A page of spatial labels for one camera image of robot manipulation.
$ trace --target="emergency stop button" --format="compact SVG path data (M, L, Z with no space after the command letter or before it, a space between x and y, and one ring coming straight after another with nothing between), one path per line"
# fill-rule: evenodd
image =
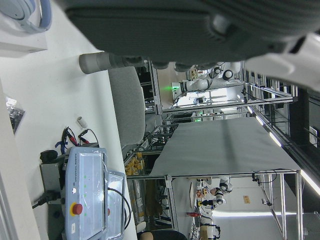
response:
M72 208L72 213L74 215L80 215L82 213L82 205L81 204L75 204Z

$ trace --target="ceiling light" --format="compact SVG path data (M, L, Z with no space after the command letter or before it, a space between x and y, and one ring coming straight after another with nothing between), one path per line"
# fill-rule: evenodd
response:
M272 140L279 146L282 147L281 143L279 142L279 140L275 137L275 135L273 135L272 132L269 132L270 137L272 138Z
M301 176L308 182L308 184L320 195L320 187L306 174L305 171L300 171Z
M261 120L260 117L258 116L255 116L255 118L258 120L258 122L263 126L264 125L264 122Z
M252 108L251 108L250 106L247 106L246 108L249 110L249 112L250 112L251 114L254 113L254 111L252 110Z
M281 212L275 212L276 215L281 216ZM296 215L296 212L286 212L285 215ZM220 218L241 218L241 217L260 217L260 216L272 216L270 211L260 211L260 212L226 212L226 211L212 211L213 217Z

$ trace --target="person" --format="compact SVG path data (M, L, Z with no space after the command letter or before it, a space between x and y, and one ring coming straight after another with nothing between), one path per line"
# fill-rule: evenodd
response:
M181 232L169 229L138 233L138 240L188 240Z

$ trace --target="gray backdrop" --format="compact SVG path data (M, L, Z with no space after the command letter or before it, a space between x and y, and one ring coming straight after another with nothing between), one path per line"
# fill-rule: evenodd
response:
M151 176L250 173L299 166L253 117L181 123Z

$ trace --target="gray chair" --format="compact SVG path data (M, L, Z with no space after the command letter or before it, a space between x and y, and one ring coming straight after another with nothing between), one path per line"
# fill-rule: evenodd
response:
M112 98L121 147L139 143L145 134L145 100L133 66L110 69Z

